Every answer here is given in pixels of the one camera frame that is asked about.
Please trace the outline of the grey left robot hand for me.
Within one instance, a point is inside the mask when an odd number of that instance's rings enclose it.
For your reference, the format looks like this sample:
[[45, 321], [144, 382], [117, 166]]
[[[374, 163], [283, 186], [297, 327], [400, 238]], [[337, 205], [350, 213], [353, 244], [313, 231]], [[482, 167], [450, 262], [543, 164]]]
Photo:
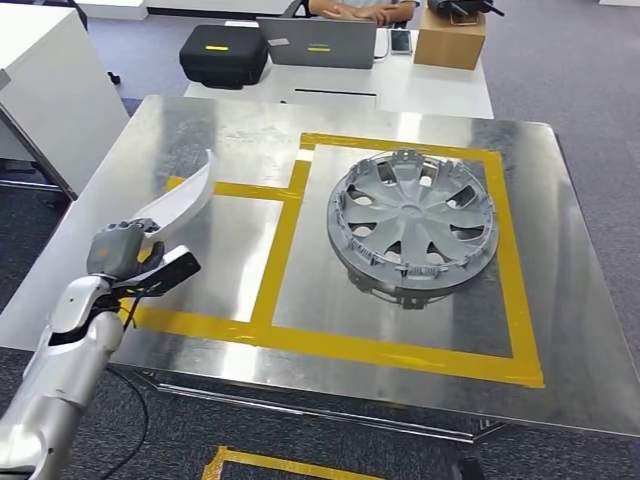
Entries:
[[153, 242], [143, 261], [139, 261], [138, 255], [147, 248], [147, 233], [158, 230], [159, 225], [150, 218], [109, 224], [94, 237], [86, 261], [87, 272], [124, 281], [156, 268], [165, 252], [164, 242]]

